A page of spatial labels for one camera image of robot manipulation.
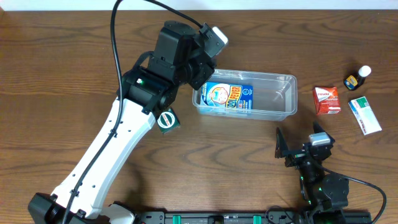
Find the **red panadol box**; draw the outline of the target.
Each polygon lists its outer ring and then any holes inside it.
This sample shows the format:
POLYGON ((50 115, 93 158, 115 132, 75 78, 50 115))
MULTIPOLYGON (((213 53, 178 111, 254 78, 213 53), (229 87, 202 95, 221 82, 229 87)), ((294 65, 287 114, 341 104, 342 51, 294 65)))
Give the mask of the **red panadol box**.
POLYGON ((336 87, 315 87, 313 97, 316 115, 337 114, 341 111, 336 87))

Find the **blue cool fever box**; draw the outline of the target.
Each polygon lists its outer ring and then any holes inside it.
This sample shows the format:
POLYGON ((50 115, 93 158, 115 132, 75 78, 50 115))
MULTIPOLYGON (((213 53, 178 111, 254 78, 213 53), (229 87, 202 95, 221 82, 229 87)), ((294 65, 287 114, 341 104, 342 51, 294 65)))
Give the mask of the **blue cool fever box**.
POLYGON ((207 82, 200 91, 200 104, 217 108, 251 110, 253 94, 254 89, 251 85, 207 82))

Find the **dark bottle yellow label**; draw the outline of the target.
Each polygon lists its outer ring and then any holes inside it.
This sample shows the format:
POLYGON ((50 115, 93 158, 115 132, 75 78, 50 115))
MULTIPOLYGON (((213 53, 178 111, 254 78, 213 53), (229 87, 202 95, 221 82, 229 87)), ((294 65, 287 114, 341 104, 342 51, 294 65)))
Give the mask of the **dark bottle yellow label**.
POLYGON ((371 67, 364 65, 357 72, 348 75, 344 79, 343 84, 348 90, 355 91, 365 82, 365 79, 371 72, 371 67))

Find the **green round-logo box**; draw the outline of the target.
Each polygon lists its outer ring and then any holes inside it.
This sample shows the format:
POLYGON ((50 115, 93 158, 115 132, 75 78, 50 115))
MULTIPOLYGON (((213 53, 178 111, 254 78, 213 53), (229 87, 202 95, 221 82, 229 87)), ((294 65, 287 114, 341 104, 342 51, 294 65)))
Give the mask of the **green round-logo box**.
POLYGON ((157 125, 162 134, 169 133, 180 127, 180 121, 172 108, 161 113, 157 119, 157 125))

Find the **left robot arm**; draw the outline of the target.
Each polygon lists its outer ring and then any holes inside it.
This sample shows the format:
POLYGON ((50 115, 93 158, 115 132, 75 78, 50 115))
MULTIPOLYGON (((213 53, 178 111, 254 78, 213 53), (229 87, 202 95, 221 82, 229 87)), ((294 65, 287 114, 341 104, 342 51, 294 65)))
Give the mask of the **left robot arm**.
POLYGON ((153 51, 127 71, 101 131, 80 162, 51 194, 37 193, 28 211, 35 223, 133 223, 136 214, 104 205, 109 188, 137 143, 175 100, 178 89, 199 89, 214 73, 227 36, 166 21, 153 51))

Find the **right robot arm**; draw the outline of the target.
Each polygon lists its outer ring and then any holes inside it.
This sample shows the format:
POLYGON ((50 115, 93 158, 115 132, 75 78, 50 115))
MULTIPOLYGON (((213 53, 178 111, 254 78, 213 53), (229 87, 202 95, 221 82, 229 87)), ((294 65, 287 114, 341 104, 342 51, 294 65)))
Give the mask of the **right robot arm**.
POLYGON ((335 140, 317 123, 301 149, 290 150, 280 128, 276 129, 275 157, 300 173, 301 194, 309 207, 302 223, 347 223, 343 208, 348 205, 349 181, 325 171, 322 162, 331 156, 335 140))

